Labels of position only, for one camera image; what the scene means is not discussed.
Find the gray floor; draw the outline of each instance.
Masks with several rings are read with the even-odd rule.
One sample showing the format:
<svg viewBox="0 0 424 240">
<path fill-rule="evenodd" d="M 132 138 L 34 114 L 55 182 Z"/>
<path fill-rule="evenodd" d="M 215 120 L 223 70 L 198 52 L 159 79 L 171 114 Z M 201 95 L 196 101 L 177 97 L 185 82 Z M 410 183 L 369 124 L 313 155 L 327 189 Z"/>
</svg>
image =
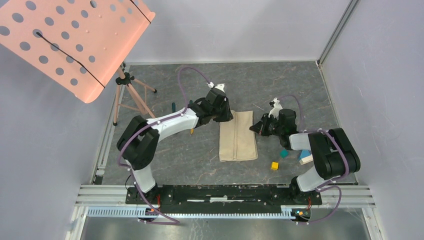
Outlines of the gray floor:
<svg viewBox="0 0 424 240">
<path fill-rule="evenodd" d="M 271 107 L 274 97 L 298 94 L 305 115 L 307 129 L 337 127 L 329 97 L 314 62 L 257 62 L 257 63 L 208 63 L 193 64 L 201 69 L 215 84 L 225 83 L 230 107 L 235 111 L 253 111 L 253 122 L 260 120 Z M 132 66 L 130 73 L 137 79 L 156 88 L 149 92 L 147 103 L 159 117 L 183 108 L 184 99 L 177 83 L 180 65 Z M 209 89 L 205 80 L 196 72 L 187 70 L 181 76 L 187 97 L 196 100 L 205 97 Z M 144 89 L 134 84 L 143 96 Z M 122 103 L 136 107 L 130 94 L 125 91 Z M 284 108 L 298 111 L 296 102 L 287 98 Z M 128 172 L 118 167 L 116 142 L 130 120 L 138 113 L 120 108 L 118 126 L 115 128 L 112 147 L 103 178 L 104 185 L 123 185 Z M 152 162 L 153 176 L 161 184 L 285 184 L 313 166 L 300 165 L 298 151 L 290 151 L 286 158 L 280 157 L 283 149 L 275 136 L 256 136 L 258 159 L 242 162 L 219 161 L 219 124 L 211 122 L 170 136 L 159 143 Z M 272 162 L 279 163 L 278 170 L 271 170 Z M 345 182 L 355 182 L 351 174 Z"/>
<path fill-rule="evenodd" d="M 312 209 L 312 220 L 328 215 Z M 319 223 L 296 226 L 283 219 L 188 219 L 180 226 L 145 225 L 133 218 L 88 217 L 82 240 L 369 240 L 360 208 L 338 209 Z"/>
</svg>

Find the white wall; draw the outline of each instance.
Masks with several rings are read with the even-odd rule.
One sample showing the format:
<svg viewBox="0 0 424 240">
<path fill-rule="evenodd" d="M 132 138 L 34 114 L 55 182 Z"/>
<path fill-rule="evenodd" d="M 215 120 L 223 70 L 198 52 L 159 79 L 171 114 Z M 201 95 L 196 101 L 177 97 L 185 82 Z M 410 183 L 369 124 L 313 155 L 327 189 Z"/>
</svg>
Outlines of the white wall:
<svg viewBox="0 0 424 240">
<path fill-rule="evenodd" d="M 323 73 L 387 238 L 423 239 L 424 2 L 360 1 Z"/>
<path fill-rule="evenodd" d="M 91 178 L 111 82 L 85 104 L 0 44 L 0 239 L 64 239 Z"/>
<path fill-rule="evenodd" d="M 317 60 L 349 0 L 145 0 L 127 62 Z"/>
</svg>

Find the folded cloth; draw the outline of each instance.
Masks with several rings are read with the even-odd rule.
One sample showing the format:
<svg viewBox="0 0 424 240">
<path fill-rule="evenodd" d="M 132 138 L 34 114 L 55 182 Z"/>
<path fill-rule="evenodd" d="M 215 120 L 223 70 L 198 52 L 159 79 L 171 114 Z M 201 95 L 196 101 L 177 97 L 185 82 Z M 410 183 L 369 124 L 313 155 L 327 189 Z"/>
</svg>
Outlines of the folded cloth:
<svg viewBox="0 0 424 240">
<path fill-rule="evenodd" d="M 231 111 L 234 119 L 219 124 L 219 161 L 247 161 L 258 158 L 253 111 Z"/>
</svg>

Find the pegboard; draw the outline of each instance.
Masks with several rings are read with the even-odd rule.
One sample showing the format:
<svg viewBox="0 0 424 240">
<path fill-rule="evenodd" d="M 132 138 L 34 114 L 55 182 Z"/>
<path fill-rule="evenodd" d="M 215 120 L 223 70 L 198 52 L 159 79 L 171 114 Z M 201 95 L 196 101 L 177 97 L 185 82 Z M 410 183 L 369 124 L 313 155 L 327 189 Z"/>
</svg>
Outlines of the pegboard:
<svg viewBox="0 0 424 240">
<path fill-rule="evenodd" d="M 90 103 L 155 17 L 141 0 L 133 2 L 10 0 L 0 8 L 0 43 Z"/>
</svg>

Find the black cable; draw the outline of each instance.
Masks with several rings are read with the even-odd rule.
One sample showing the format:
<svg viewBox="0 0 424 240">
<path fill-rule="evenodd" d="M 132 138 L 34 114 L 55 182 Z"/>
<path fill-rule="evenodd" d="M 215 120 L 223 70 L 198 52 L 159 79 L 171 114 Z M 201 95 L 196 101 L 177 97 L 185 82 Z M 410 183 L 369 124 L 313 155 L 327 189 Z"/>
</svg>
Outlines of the black cable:
<svg viewBox="0 0 424 240">
<path fill-rule="evenodd" d="M 125 188 L 126 188 L 127 192 L 128 192 L 127 183 L 128 183 L 128 179 L 130 179 L 130 177 L 131 177 L 131 174 L 126 178 L 126 181 L 125 181 Z"/>
<path fill-rule="evenodd" d="M 76 60 L 75 58 L 73 58 L 71 55 L 67 54 L 66 52 L 64 52 L 62 49 L 60 49 L 58 46 L 54 45 L 53 43 L 51 43 L 49 40 L 47 40 L 41 33 L 36 32 L 36 34 L 38 36 L 40 36 L 42 39 L 44 39 L 44 41 L 48 42 L 51 46 L 54 46 L 55 48 L 57 48 L 57 50 L 61 51 L 62 53 L 64 53 L 66 56 L 70 57 L 72 60 L 74 60 L 75 62 L 77 62 L 79 65 L 81 65 L 81 67 L 83 67 L 85 70 L 87 70 L 87 72 L 103 87 L 105 88 L 105 85 L 103 85 L 87 68 L 86 66 L 84 66 L 80 61 Z"/>
<path fill-rule="evenodd" d="M 140 11 L 141 14 L 143 14 L 143 16 L 147 19 L 148 24 L 151 24 L 152 22 L 146 17 L 146 15 L 140 10 L 139 6 L 137 6 L 137 4 L 134 3 L 133 0 L 129 0 L 132 4 L 134 4 L 134 6 Z"/>
</svg>

